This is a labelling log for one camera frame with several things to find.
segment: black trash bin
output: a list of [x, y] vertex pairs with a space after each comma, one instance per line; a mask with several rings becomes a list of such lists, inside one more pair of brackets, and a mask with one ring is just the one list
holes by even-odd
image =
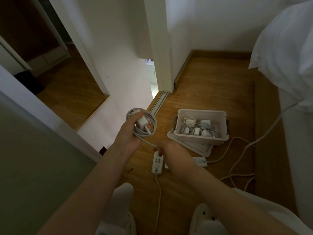
[[14, 77], [35, 95], [44, 89], [30, 71], [20, 72], [14, 75]]

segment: forearm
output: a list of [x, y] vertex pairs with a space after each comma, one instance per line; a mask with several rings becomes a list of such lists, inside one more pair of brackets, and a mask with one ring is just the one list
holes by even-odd
[[94, 234], [127, 163], [121, 153], [113, 144], [38, 234]]
[[205, 198], [207, 205], [233, 234], [296, 234], [204, 168], [194, 170], [186, 182]]

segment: gray cable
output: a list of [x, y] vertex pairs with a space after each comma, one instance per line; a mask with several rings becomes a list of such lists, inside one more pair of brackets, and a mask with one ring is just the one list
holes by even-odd
[[143, 131], [143, 130], [139, 129], [138, 127], [134, 126], [134, 132], [133, 132], [133, 133], [134, 133], [138, 138], [140, 138], [142, 141], [145, 141], [146, 143], [150, 144], [151, 146], [154, 146], [154, 147], [157, 148], [156, 145], [154, 145], [154, 144], [152, 144], [152, 143], [150, 143], [150, 142], [148, 142], [148, 141], [146, 141], [146, 140], [143, 139], [143, 138], [145, 138], [145, 137], [149, 137], [149, 136], [153, 135], [154, 132], [157, 130], [157, 129], [156, 129], [156, 128], [157, 128], [157, 121], [156, 121], [155, 116], [154, 116], [151, 112], [146, 111], [146, 110], [144, 110], [144, 109], [142, 109], [142, 108], [134, 108], [134, 109], [131, 109], [130, 111], [127, 112], [127, 114], [126, 114], [126, 120], [128, 120], [128, 119], [131, 117], [131, 112], [133, 112], [133, 111], [135, 111], [135, 110], [143, 110], [143, 111], [145, 111], [144, 116], [145, 116], [148, 120], [151, 121], [151, 123], [152, 123], [152, 125], [153, 125], [153, 129], [150, 130], [150, 133], [151, 133], [151, 134], [149, 134], [148, 132]]

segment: person's left hand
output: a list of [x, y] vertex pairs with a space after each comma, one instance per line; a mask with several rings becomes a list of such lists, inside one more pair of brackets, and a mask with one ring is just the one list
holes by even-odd
[[121, 156], [125, 157], [125, 160], [127, 160], [127, 162], [141, 144], [141, 139], [136, 137], [133, 134], [133, 131], [136, 121], [140, 119], [144, 115], [144, 113], [145, 112], [142, 110], [130, 117], [121, 126], [113, 143], [121, 152]]

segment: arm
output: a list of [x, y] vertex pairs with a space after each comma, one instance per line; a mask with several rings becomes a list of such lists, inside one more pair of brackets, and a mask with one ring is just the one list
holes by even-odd
[[177, 143], [163, 141], [158, 146], [170, 170], [203, 196], [232, 234], [296, 234], [206, 169], [198, 167], [190, 154]]
[[141, 140], [133, 135], [133, 129], [143, 114], [144, 111], [134, 114], [122, 125], [100, 162], [37, 235], [95, 234], [124, 167], [140, 146]]

